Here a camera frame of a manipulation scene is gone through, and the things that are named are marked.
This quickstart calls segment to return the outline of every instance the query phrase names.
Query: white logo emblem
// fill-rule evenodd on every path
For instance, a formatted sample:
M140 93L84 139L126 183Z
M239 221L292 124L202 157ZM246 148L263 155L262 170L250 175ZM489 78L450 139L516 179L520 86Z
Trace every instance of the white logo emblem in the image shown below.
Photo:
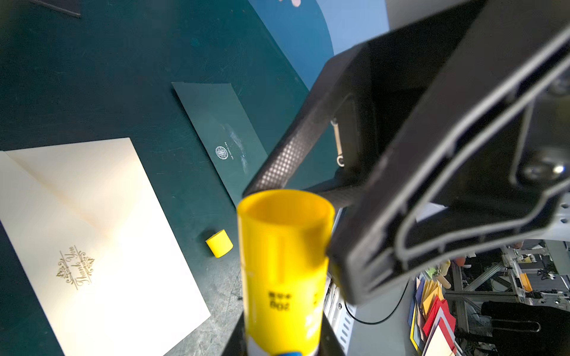
M216 155L219 157L219 159L227 159L229 157L229 154L227 153L227 150L222 147L222 146L218 146L215 148L215 153Z

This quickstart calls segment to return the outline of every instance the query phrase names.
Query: glue stick cap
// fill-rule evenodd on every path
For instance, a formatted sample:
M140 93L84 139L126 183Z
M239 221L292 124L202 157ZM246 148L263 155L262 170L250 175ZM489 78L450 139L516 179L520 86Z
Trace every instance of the glue stick cap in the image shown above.
M226 230L222 230L214 236L210 237L208 240L206 240L206 243L216 258L220 258L226 253L230 252L234 246L231 243Z

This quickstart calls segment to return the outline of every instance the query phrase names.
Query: red paper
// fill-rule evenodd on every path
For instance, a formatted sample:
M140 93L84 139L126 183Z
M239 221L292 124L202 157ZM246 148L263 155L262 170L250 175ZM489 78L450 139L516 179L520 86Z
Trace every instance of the red paper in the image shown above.
M437 316L437 312L439 311L440 308L443 310L445 318L449 323L449 327L453 331L455 331L455 318L449 312L449 305L447 304L447 301L446 300L441 301L439 300L439 298L437 298L437 300L431 306L429 313L427 315L426 323L424 324L423 331L426 335L430 334L431 327L433 326L433 322L435 321L435 317Z

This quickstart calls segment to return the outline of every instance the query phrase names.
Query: teal surface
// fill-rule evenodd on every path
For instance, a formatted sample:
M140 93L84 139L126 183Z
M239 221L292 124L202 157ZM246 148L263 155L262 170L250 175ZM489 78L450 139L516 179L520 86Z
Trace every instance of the teal surface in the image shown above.
M130 137L212 314L168 355L218 355L242 312L235 208L171 82L231 83L266 152L307 89L247 0L81 6L0 1L0 150ZM330 178L335 158L329 130L291 186ZM221 229L235 247L216 259L204 241ZM62 355L3 229L0 355Z
M230 84L172 83L194 129L237 207L267 159Z

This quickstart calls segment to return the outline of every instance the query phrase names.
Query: dark green envelope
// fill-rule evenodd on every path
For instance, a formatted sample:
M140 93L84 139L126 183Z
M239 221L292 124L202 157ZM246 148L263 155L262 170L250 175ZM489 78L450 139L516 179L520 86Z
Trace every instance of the dark green envelope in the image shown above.
M266 160L231 84L172 83L234 205Z

